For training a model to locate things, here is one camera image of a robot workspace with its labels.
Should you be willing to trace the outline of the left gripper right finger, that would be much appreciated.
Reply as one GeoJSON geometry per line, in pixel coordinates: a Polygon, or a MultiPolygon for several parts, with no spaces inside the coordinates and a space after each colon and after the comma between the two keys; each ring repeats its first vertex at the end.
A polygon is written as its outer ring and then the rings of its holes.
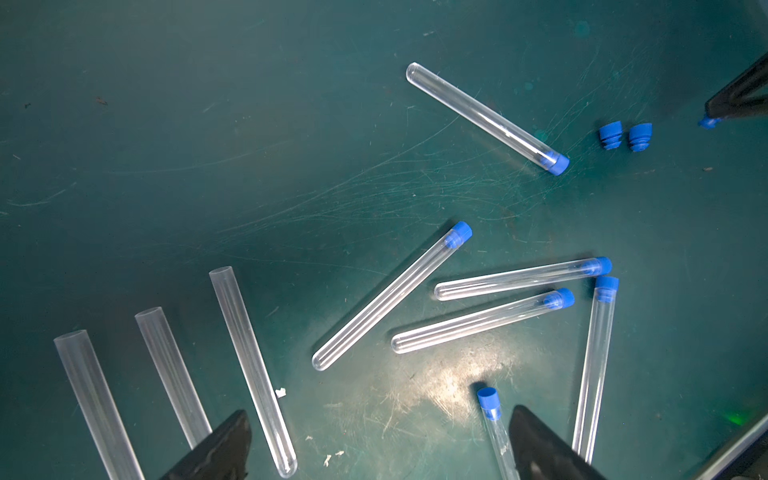
{"type": "Polygon", "coordinates": [[[520,479],[606,479],[523,405],[514,407],[508,432],[520,479]]]}

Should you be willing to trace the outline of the blue stopper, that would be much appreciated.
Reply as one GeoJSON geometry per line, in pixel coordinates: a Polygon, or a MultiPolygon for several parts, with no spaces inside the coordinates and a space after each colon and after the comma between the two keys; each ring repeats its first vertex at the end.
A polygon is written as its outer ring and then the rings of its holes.
{"type": "Polygon", "coordinates": [[[705,114],[704,117],[698,122],[698,125],[702,128],[711,130],[714,129],[721,121],[722,118],[713,118],[708,114],[705,114]]]}
{"type": "Polygon", "coordinates": [[[622,143],[622,122],[614,121],[602,126],[598,131],[598,135],[603,149],[617,149],[622,143]]]}
{"type": "Polygon", "coordinates": [[[632,152],[645,151],[652,138],[653,128],[651,123],[641,123],[633,126],[628,132],[628,145],[632,152]]]}

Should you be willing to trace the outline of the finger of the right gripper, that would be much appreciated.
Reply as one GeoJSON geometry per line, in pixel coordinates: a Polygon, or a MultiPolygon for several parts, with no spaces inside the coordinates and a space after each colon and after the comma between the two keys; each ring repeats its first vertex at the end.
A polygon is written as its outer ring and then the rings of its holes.
{"type": "Polygon", "coordinates": [[[767,55],[761,56],[705,103],[706,119],[735,119],[767,114],[767,55]]]}

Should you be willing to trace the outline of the test tube horizontal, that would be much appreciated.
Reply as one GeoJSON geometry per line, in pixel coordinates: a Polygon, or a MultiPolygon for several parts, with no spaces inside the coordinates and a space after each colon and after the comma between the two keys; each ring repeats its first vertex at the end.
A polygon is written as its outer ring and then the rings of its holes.
{"type": "Polygon", "coordinates": [[[466,222],[457,222],[314,352],[311,358],[313,368],[317,371],[330,368],[472,235],[472,228],[466,222]]]}

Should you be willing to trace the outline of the test tube vertical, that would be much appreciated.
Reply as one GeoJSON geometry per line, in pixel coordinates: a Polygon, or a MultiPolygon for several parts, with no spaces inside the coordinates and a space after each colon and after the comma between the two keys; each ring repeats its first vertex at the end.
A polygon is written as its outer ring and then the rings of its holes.
{"type": "Polygon", "coordinates": [[[520,476],[509,439],[508,426],[502,418],[498,391],[492,387],[484,387],[477,392],[477,398],[501,476],[507,480],[518,480],[520,476]]]}

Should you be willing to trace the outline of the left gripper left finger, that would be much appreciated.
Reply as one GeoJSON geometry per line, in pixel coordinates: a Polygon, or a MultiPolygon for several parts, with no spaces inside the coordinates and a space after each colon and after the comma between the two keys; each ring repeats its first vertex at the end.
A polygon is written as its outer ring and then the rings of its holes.
{"type": "Polygon", "coordinates": [[[236,410],[161,479],[246,479],[251,442],[248,415],[236,410]]]}

